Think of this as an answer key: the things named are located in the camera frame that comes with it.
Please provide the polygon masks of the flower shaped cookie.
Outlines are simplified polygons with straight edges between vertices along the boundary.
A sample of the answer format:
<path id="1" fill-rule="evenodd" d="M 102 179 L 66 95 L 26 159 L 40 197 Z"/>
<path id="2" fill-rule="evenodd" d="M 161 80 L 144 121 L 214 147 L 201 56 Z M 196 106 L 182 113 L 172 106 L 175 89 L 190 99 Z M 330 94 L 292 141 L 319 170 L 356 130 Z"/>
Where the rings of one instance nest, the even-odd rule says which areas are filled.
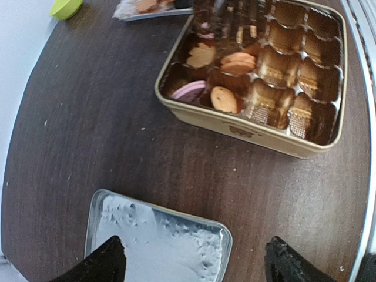
<path id="1" fill-rule="evenodd" d="M 199 43 L 189 51 L 189 57 L 186 59 L 186 64 L 193 68 L 202 68 L 213 62 L 215 54 L 216 48 L 214 46 L 207 46 L 204 43 Z"/>

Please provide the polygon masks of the pink round cookie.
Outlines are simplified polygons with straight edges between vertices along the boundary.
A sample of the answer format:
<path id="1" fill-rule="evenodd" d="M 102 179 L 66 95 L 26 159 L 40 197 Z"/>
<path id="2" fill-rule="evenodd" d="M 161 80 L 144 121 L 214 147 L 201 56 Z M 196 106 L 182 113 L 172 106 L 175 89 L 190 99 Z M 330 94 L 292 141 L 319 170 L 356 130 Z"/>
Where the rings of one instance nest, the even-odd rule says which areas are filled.
<path id="1" fill-rule="evenodd" d="M 181 102 L 193 102 L 198 96 L 205 90 L 206 82 L 203 80 L 198 80 L 190 82 L 178 90 L 176 90 L 171 98 Z"/>
<path id="2" fill-rule="evenodd" d="M 214 32 L 212 31 L 211 25 L 208 22 L 200 23 L 196 26 L 196 33 L 201 38 L 213 39 Z"/>

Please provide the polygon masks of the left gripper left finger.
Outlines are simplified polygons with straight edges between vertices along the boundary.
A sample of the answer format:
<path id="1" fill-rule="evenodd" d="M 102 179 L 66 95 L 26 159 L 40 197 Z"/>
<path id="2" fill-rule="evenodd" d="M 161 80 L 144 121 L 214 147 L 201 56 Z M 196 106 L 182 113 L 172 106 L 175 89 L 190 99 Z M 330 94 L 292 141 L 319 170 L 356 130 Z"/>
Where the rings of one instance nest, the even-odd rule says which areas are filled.
<path id="1" fill-rule="evenodd" d="M 126 274 L 126 256 L 121 239 L 112 236 L 69 271 L 52 281 L 119 281 Z"/>

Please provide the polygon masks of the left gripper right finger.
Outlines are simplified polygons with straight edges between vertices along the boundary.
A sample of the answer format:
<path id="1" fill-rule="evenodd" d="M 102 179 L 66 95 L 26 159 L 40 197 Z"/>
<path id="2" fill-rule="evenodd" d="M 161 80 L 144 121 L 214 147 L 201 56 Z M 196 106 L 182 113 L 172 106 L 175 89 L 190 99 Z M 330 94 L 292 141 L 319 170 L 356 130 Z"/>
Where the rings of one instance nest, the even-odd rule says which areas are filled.
<path id="1" fill-rule="evenodd" d="M 335 281 L 315 268 L 279 236 L 266 244 L 264 266 L 266 281 Z"/>

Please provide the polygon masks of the steel kitchen tongs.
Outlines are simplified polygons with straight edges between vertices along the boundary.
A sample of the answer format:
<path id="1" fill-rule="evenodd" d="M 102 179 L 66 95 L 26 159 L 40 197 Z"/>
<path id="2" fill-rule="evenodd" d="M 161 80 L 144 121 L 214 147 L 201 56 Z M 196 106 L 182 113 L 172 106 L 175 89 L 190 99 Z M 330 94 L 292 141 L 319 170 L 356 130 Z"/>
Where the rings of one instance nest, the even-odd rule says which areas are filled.
<path id="1" fill-rule="evenodd" d="M 254 39 L 261 31 L 266 6 L 266 1 L 194 1 L 194 30 L 208 22 L 217 40 Z"/>

